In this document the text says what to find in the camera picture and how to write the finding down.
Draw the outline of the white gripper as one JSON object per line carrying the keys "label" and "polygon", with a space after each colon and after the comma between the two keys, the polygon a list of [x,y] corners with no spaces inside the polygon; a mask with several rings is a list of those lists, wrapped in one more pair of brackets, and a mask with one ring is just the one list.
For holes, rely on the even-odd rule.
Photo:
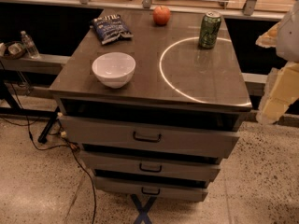
{"label": "white gripper", "polygon": [[299,99],[299,0],[255,44],[266,49],[276,47],[277,56],[288,61],[268,74],[256,115],[259,123],[273,124]]}

